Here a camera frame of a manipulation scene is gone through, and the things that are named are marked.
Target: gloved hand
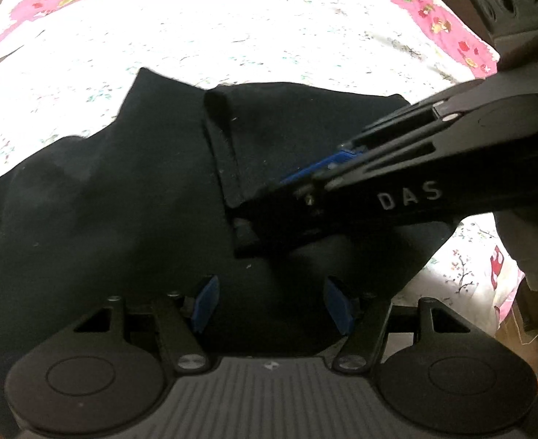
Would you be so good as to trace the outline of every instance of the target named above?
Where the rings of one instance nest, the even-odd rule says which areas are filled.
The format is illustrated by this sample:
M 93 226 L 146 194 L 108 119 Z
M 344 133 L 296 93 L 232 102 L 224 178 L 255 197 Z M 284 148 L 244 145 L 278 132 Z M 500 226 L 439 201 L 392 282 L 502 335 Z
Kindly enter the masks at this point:
M 502 243 L 524 272 L 527 285 L 538 290 L 538 206 L 495 212 Z

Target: bed sheet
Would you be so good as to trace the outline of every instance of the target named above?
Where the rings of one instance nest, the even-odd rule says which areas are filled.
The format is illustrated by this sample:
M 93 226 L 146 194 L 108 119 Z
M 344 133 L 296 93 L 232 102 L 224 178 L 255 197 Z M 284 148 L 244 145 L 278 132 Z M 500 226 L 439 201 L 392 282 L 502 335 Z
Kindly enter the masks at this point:
M 0 176 L 106 127 L 143 66 L 205 89 L 288 81 L 416 102 L 497 58 L 440 0 L 3 0 Z M 434 296 L 494 333 L 518 281 L 481 215 L 395 301 Z

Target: gray gripper base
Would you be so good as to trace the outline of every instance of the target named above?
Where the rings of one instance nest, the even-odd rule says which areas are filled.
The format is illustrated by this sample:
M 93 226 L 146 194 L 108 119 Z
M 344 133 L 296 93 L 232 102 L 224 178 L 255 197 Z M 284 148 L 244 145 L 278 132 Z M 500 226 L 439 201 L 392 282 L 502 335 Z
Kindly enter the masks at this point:
M 184 376 L 162 405 L 113 439 L 442 438 L 389 411 L 364 378 L 328 370 L 321 358 L 224 358 Z M 512 430 L 495 438 L 524 439 Z M 22 439 L 39 439 L 24 432 Z

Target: black fabric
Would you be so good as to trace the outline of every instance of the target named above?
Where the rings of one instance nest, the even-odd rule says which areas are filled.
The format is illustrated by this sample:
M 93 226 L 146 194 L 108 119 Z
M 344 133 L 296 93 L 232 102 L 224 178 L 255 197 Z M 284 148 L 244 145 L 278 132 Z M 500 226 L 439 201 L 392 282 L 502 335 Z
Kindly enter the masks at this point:
M 409 103 L 270 82 L 207 92 L 206 129 L 224 199 L 237 208 L 267 183 L 332 155 L 366 125 Z
M 451 234 L 426 224 L 235 259 L 203 95 L 143 69 L 111 125 L 57 140 L 0 177 L 6 436 L 16 432 L 3 399 L 12 362 L 107 296 L 141 301 L 218 274 L 220 305 L 201 338 L 208 351 L 314 354 L 339 338 L 321 297 L 326 275 L 392 296 Z

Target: white lettering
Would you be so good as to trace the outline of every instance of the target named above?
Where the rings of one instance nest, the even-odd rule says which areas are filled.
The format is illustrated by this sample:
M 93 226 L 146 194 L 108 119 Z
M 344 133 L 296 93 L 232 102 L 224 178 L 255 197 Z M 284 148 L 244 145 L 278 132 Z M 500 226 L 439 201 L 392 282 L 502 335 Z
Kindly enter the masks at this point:
M 423 191 L 425 191 L 425 193 L 431 193 L 431 195 L 426 196 L 427 199 L 438 199 L 443 194 L 441 190 L 438 190 L 437 188 L 433 187 L 435 184 L 436 182 L 434 181 L 426 181 L 423 184 Z
M 419 203 L 417 196 L 408 188 L 403 188 L 403 205 L 408 206 L 409 203 Z
M 382 209 L 388 210 L 395 208 L 395 200 L 388 193 L 379 193 L 377 195 L 379 201 L 381 202 Z

